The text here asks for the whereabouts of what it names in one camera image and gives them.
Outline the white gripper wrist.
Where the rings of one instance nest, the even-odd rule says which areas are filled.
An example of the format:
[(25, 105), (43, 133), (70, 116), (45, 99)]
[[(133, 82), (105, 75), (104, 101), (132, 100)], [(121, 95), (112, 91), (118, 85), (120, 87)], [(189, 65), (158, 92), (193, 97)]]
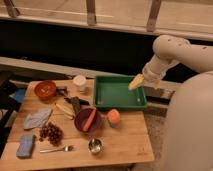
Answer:
[(154, 89), (158, 89), (160, 81), (165, 77), (166, 72), (178, 64), (179, 62), (176, 60), (161, 59), (157, 56), (153, 56), (143, 67), (142, 74), (138, 74), (134, 77), (128, 85), (128, 89), (134, 90), (140, 87), (143, 84), (143, 80), (154, 83)]

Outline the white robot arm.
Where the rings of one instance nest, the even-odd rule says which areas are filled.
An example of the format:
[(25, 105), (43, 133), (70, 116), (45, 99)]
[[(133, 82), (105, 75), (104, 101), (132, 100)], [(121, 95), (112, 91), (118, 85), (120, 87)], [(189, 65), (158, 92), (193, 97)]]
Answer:
[(176, 90), (165, 122), (159, 171), (213, 171), (213, 46), (171, 35), (153, 42), (154, 55), (129, 84), (159, 84), (179, 63), (198, 74)]

